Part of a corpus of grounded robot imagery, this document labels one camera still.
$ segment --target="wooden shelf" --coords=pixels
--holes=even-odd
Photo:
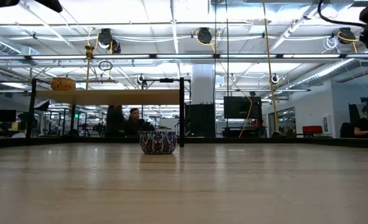
[[[36,96],[71,105],[178,105],[179,90],[60,90]]]

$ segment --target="computer screen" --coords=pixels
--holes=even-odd
[[[252,111],[249,118],[257,119],[261,109],[261,97],[250,96],[252,100]],[[225,96],[224,97],[224,118],[246,119],[251,103],[245,96]]]
[[[0,110],[0,122],[16,122],[16,110]]]

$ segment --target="man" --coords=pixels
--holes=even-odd
[[[363,107],[362,112],[365,114],[366,118],[361,118],[355,125],[354,135],[357,138],[368,138],[368,119],[366,106]]]
[[[126,136],[139,136],[141,131],[153,131],[154,127],[149,123],[140,119],[140,111],[137,108],[130,110],[129,119],[126,121],[124,133]]]

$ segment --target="chair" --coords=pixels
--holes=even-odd
[[[340,129],[340,137],[355,138],[356,136],[354,135],[354,128],[354,125],[352,125],[351,123],[343,123]]]

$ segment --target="white pillar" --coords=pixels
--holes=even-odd
[[[191,84],[193,105],[214,103],[214,65],[192,65]]]

